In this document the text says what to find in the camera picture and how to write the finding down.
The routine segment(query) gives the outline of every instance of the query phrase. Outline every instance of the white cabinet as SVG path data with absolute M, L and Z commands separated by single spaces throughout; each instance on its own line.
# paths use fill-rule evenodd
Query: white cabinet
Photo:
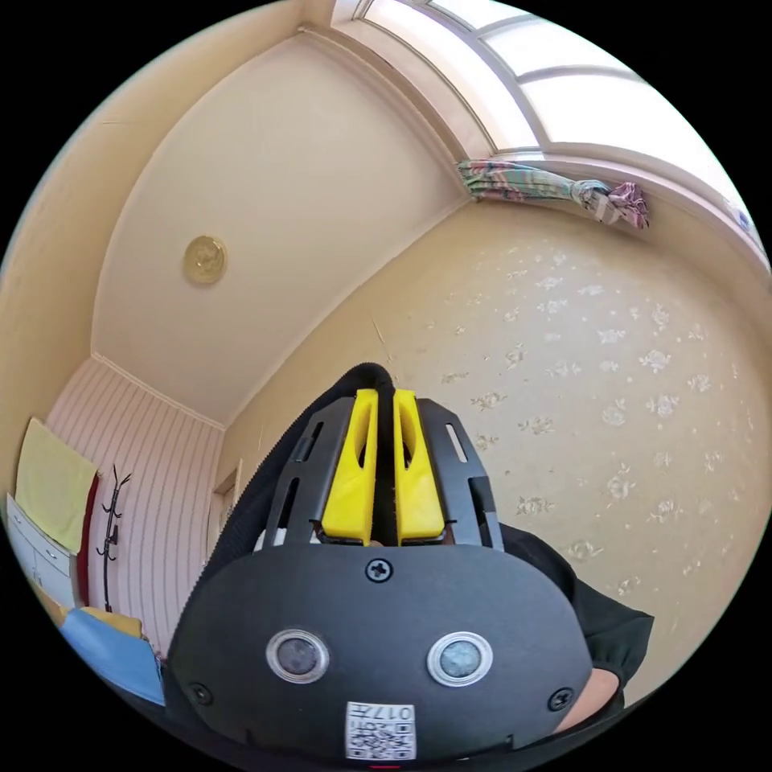
M 22 571 L 60 606 L 81 606 L 76 556 L 34 525 L 10 494 L 6 507 L 9 541 Z

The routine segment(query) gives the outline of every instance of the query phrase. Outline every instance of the door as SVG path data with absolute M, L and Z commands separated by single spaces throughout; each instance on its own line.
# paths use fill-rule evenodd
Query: door
M 220 538 L 220 521 L 222 520 L 223 497 L 219 493 L 211 495 L 209 503 L 209 522 L 207 523 L 207 560 Z
M 236 486 L 230 487 L 225 493 L 223 493 L 223 504 L 220 509 L 220 532 L 225 528 L 225 524 L 228 522 L 228 517 L 231 515 L 233 509 L 233 496 L 236 494 Z

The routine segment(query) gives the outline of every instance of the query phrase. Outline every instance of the screw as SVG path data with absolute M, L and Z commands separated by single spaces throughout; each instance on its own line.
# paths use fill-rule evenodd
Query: screw
M 368 563 L 364 573 L 370 581 L 382 582 L 391 578 L 393 568 L 387 561 L 384 561 L 381 558 L 376 558 L 375 560 Z
M 558 689 L 550 698 L 547 707 L 556 712 L 567 708 L 573 699 L 573 689 Z
M 191 684 L 191 694 L 199 705 L 211 705 L 214 699 L 211 692 L 203 684 Z

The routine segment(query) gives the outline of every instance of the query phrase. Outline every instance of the tied curtain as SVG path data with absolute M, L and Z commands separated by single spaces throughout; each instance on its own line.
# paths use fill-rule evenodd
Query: tied curtain
M 620 219 L 634 228 L 646 228 L 649 224 L 646 201 L 635 183 L 610 188 L 597 179 L 574 181 L 498 158 L 462 161 L 457 168 L 466 189 L 477 200 L 574 201 L 606 225 Z

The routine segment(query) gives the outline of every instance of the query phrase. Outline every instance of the window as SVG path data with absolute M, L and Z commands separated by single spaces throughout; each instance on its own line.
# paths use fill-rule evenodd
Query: window
M 610 160 L 613 149 L 612 160 L 717 200 L 708 186 L 745 211 L 686 119 L 623 62 L 579 35 L 493 0 L 372 0 L 364 9 L 367 21 L 445 77 L 500 154 L 536 150 Z M 699 182 L 690 184 L 694 178 Z

